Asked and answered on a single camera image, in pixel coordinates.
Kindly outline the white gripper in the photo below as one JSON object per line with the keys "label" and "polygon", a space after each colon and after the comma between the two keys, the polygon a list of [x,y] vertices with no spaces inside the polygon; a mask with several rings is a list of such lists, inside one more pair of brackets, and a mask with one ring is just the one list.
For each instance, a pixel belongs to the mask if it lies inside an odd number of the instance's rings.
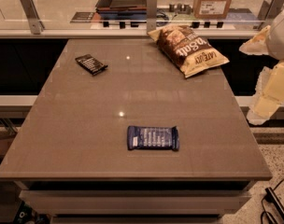
{"label": "white gripper", "polygon": [[[269,55],[284,60],[284,8],[270,25],[243,43],[239,50],[247,55]],[[273,68],[264,67],[259,74],[247,120],[253,125],[268,121],[284,102],[284,61]]]}

